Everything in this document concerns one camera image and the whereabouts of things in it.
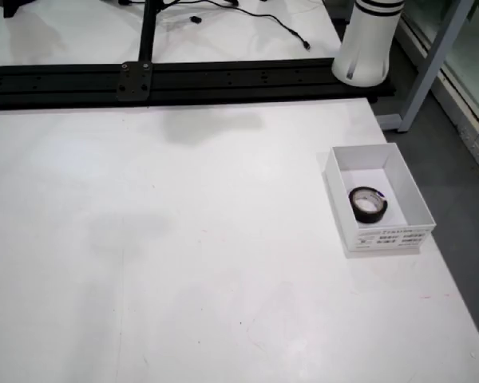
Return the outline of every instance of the open box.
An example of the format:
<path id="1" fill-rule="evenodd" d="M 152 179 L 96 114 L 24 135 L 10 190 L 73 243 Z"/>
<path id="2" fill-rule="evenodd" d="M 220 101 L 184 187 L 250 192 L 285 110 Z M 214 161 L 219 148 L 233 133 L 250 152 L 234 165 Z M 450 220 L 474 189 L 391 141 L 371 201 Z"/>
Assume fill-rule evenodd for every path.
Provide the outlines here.
<path id="1" fill-rule="evenodd" d="M 417 248 L 435 227 L 396 144 L 334 147 L 325 177 L 349 251 Z M 360 186 L 386 197 L 388 208 L 377 223 L 360 223 L 354 217 L 348 195 Z"/>

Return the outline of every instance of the white tabletop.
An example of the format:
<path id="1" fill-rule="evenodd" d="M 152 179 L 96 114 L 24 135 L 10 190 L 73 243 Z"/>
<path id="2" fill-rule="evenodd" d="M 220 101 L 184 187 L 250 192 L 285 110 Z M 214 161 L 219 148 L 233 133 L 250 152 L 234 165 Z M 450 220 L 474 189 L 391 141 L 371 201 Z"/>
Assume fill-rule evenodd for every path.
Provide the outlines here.
<path id="1" fill-rule="evenodd" d="M 136 60 L 143 6 L 100 0 L 37 0 L 4 20 L 0 65 L 97 64 Z M 240 0 L 252 13 L 274 14 L 311 43 L 266 18 L 211 4 L 174 6 L 158 16 L 154 62 L 282 60 L 334 57 L 340 46 L 321 0 Z M 191 16 L 203 21 L 197 25 Z"/>
<path id="2" fill-rule="evenodd" d="M 0 382 L 479 382 L 432 239 L 347 259 L 364 101 L 0 115 Z"/>

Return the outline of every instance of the tape roll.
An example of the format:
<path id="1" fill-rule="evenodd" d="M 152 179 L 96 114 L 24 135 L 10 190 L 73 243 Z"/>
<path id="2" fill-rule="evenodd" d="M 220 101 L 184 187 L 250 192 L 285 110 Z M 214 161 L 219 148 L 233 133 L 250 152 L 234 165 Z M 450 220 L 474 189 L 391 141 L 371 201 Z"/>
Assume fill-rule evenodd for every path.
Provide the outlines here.
<path id="1" fill-rule="evenodd" d="M 385 196 L 374 188 L 361 186 L 350 191 L 354 217 L 362 223 L 377 223 L 385 215 L 389 204 Z"/>

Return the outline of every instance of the black cable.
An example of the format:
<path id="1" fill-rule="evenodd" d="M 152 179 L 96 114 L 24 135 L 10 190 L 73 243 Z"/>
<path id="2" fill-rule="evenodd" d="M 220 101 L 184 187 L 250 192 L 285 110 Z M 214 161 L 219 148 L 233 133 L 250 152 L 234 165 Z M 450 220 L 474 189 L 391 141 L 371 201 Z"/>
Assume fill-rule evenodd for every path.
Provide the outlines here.
<path id="1" fill-rule="evenodd" d="M 281 22 L 276 16 L 274 16 L 273 14 L 253 14 L 252 12 L 248 12 L 247 10 L 244 10 L 244 9 L 241 9 L 237 6 L 224 6 L 222 4 L 219 4 L 218 2 L 213 2 L 212 0 L 193 0 L 191 2 L 187 2 L 187 1 L 184 1 L 182 2 L 181 0 L 174 0 L 173 2 L 170 2 L 169 4 L 166 4 L 165 7 L 164 7 L 164 10 L 166 10 L 167 8 L 169 8 L 170 6 L 174 6 L 176 4 L 197 4 L 199 2 L 209 2 L 215 6 L 219 6 L 220 8 L 224 8 L 226 10 L 238 10 L 239 12 L 243 12 L 244 14 L 248 14 L 249 16 L 253 16 L 255 18 L 272 18 L 273 20 L 275 20 L 280 26 L 282 26 L 287 32 L 289 32 L 290 34 L 292 34 L 293 36 L 295 36 L 296 38 L 298 38 L 302 44 L 303 44 L 303 47 L 306 49 L 306 50 L 310 50 L 311 49 L 311 44 L 308 43 L 308 41 L 305 41 L 300 35 L 298 32 L 296 32 L 295 30 L 292 30 L 291 28 L 289 28 L 288 26 L 286 26 L 283 22 Z"/>

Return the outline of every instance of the metal frame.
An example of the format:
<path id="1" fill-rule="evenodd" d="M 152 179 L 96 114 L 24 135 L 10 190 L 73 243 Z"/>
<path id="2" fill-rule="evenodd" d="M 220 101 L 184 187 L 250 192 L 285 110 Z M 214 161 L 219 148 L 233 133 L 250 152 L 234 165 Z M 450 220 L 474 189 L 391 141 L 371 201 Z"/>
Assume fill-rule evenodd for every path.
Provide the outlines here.
<path id="1" fill-rule="evenodd" d="M 153 64 L 156 15 L 146 0 L 138 61 L 122 65 L 0 67 L 0 110 L 210 105 L 364 98 L 394 94 L 388 82 L 355 88 L 335 79 L 333 59 Z"/>
<path id="2" fill-rule="evenodd" d="M 456 0 L 445 16 L 442 27 L 438 31 L 426 59 L 418 67 L 418 76 L 403 102 L 399 113 L 390 116 L 379 116 L 378 121 L 383 130 L 408 132 L 422 107 L 433 82 L 440 73 L 445 57 L 450 51 L 463 23 L 472 7 L 473 0 Z"/>

